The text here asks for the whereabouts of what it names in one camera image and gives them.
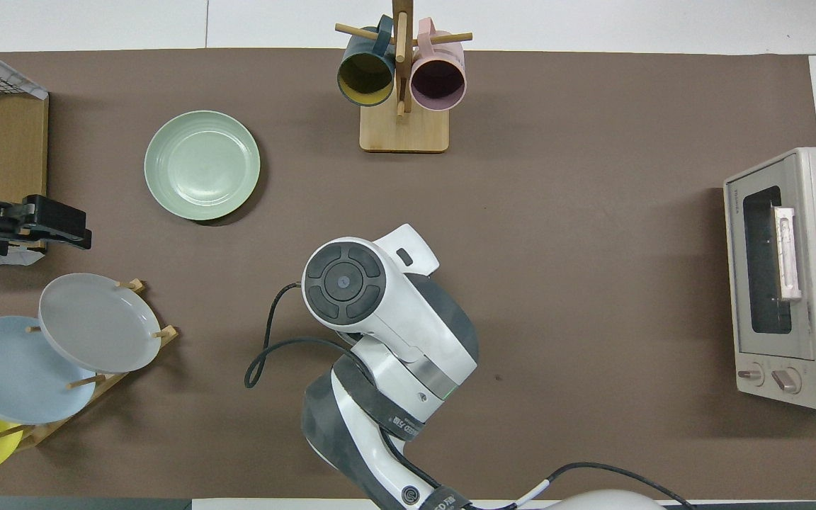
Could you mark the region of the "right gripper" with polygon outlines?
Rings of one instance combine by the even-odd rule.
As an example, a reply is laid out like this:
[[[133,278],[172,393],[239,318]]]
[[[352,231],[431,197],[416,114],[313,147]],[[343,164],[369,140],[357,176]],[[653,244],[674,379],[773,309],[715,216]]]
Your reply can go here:
[[[440,267],[439,259],[410,224],[402,224],[375,244],[394,261],[402,273],[430,276]]]

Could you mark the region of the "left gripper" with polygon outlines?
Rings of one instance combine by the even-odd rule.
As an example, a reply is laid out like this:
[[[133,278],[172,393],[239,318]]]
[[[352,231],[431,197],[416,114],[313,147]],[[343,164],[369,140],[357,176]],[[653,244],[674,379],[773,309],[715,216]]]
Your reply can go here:
[[[27,195],[25,204],[0,210],[0,256],[9,247],[55,242],[91,248],[91,230],[86,228],[86,213],[43,195]]]

